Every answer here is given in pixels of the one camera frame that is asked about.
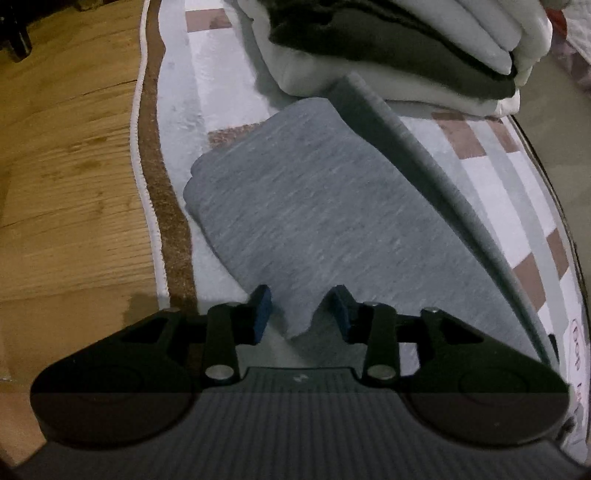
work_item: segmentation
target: wood plank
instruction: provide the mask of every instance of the wood plank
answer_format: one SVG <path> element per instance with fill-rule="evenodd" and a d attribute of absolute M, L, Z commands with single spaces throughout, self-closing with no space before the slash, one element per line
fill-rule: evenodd
<path fill-rule="evenodd" d="M 31 409 L 28 391 L 22 391 L 21 387 L 7 390 L 6 386 L 0 390 L 0 457 L 15 466 L 42 447 L 45 438 Z"/>
<path fill-rule="evenodd" d="M 158 310 L 154 280 L 0 302 L 11 382 L 0 382 L 0 450 L 18 464 L 43 443 L 28 401 L 46 366 Z"/>
<path fill-rule="evenodd" d="M 47 365 L 156 312 L 154 292 L 154 280 L 148 278 L 0 302 L 12 378 L 26 385 Z"/>
<path fill-rule="evenodd" d="M 142 0 L 66 9 L 0 51 L 0 455 L 43 444 L 28 402 L 47 365 L 157 310 L 129 159 Z"/>
<path fill-rule="evenodd" d="M 137 193 L 0 229 L 0 301 L 154 278 Z"/>
<path fill-rule="evenodd" d="M 32 116 L 23 141 L 5 153 L 14 164 L 13 188 L 0 225 L 137 194 L 129 156 L 132 95 L 133 85 L 112 87 Z"/>
<path fill-rule="evenodd" d="M 33 53 L 28 58 L 14 63 L 0 51 L 0 127 L 76 96 L 135 80 L 141 9 L 141 0 L 119 0 L 92 12 L 69 8 L 31 25 Z"/>

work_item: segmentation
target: fabric edge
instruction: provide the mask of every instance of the fabric edge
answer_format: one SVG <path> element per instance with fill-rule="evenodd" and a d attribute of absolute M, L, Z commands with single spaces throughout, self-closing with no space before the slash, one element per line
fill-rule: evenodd
<path fill-rule="evenodd" d="M 150 194 L 148 193 L 147 183 L 141 165 L 141 156 L 139 154 L 139 104 L 144 89 L 144 78 L 148 65 L 148 41 L 146 38 L 146 23 L 148 16 L 148 7 L 150 0 L 144 0 L 142 16 L 139 25 L 139 46 L 141 61 L 139 64 L 138 79 L 135 84 L 135 92 L 132 103 L 131 122 L 129 126 L 129 146 L 131 153 L 131 165 L 134 170 L 135 184 L 137 186 L 139 197 L 144 208 L 144 215 L 148 225 L 150 235 L 150 246 L 152 250 L 152 261 L 154 263 L 154 277 L 156 280 L 156 294 L 158 297 L 158 306 L 161 309 L 170 307 L 170 295 L 168 292 L 168 282 L 166 270 L 164 268 L 164 258 L 162 255 L 162 237 L 158 218 L 154 211 Z"/>

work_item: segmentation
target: rug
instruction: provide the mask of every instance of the rug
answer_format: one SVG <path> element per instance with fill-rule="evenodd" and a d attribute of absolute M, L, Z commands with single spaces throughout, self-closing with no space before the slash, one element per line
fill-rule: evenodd
<path fill-rule="evenodd" d="M 248 293 L 187 214 L 183 189 L 196 158 L 295 99 L 273 81 L 249 19 L 233 1 L 147 0 L 141 53 L 131 157 L 159 305 L 206 312 L 224 301 L 244 301 Z M 526 138 L 511 118 L 470 118 L 416 103 L 393 102 L 391 108 L 462 192 L 512 268 L 554 344 L 561 375 L 573 386 L 578 428 L 571 441 L 584 444 L 590 377 L 586 294 L 560 204 Z M 309 366 L 272 327 L 264 342 L 260 350 L 240 348 L 241 362 Z"/>

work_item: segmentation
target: clothing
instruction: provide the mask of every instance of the clothing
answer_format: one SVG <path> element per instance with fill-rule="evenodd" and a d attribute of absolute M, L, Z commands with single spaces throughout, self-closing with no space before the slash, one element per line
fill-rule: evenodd
<path fill-rule="evenodd" d="M 339 108 L 359 101 L 354 86 L 330 94 Z M 356 111 L 357 124 L 374 124 L 372 108 Z M 437 186 L 427 182 L 426 199 L 417 190 L 426 184 L 413 182 L 427 178 L 408 179 L 393 164 L 422 171 L 408 147 L 411 135 L 394 132 L 383 139 L 393 154 L 386 158 L 328 100 L 301 100 L 244 139 L 201 156 L 184 191 L 187 209 L 244 289 L 271 287 L 288 337 L 308 330 L 324 295 L 344 284 L 357 299 L 383 301 L 401 313 L 439 306 L 550 361 L 541 325 L 525 325 L 529 320 L 516 314 L 491 278 L 496 272 L 458 237 L 465 226 L 450 225 L 447 207 L 430 203 Z M 535 314 L 532 321 L 539 323 Z M 332 337 L 312 329 L 316 335 L 297 344 L 299 353 L 327 366 L 334 361 L 326 356 Z M 363 352 L 356 355 L 362 359 Z"/>
<path fill-rule="evenodd" d="M 522 87 L 530 77 L 532 67 L 550 51 L 552 23 L 538 0 L 497 1 L 523 29 L 521 41 L 513 51 L 517 68 L 515 84 Z"/>
<path fill-rule="evenodd" d="M 505 116 L 519 111 L 519 92 L 512 98 L 484 100 L 453 90 L 411 73 L 366 61 L 312 55 L 269 41 L 269 18 L 257 0 L 239 0 L 253 19 L 252 30 L 261 56 L 279 87 L 289 95 L 318 96 L 342 76 L 356 71 L 386 100 L 431 103 L 474 116 Z"/>
<path fill-rule="evenodd" d="M 263 0 L 267 6 L 274 0 Z M 273 43 L 318 55 L 389 65 L 452 88 L 466 96 L 503 99 L 515 94 L 510 76 L 456 55 L 445 44 L 397 22 L 356 8 L 319 13 L 306 0 L 268 8 Z"/>
<path fill-rule="evenodd" d="M 293 11 L 294 7 L 305 7 L 317 13 L 336 12 L 345 8 L 356 8 L 378 15 L 376 10 L 386 6 L 400 17 L 400 10 L 408 12 L 425 25 L 429 25 L 460 50 L 501 74 L 510 74 L 512 61 L 509 54 L 492 39 L 456 0 L 392 0 L 388 2 L 368 0 L 265 0 L 265 7 L 271 12 L 271 24 L 275 26 L 273 11 Z"/>
<path fill-rule="evenodd" d="M 456 0 L 392 0 L 496 72 L 509 74 L 509 54 Z"/>
<path fill-rule="evenodd" d="M 457 0 L 499 46 L 512 51 L 521 40 L 521 26 L 496 0 Z"/>

